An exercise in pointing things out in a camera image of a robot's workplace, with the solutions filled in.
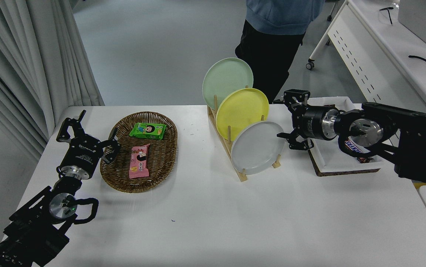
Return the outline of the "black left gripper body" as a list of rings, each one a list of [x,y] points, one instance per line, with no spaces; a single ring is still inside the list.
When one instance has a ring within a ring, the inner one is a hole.
[[[64,176],[91,178],[102,155],[100,140],[92,136],[72,138],[60,164],[60,172]]]

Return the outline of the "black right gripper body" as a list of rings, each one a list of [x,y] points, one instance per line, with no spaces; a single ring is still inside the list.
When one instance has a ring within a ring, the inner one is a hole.
[[[324,106],[296,105],[292,109],[292,133],[303,138],[326,140],[322,127],[325,114]]]

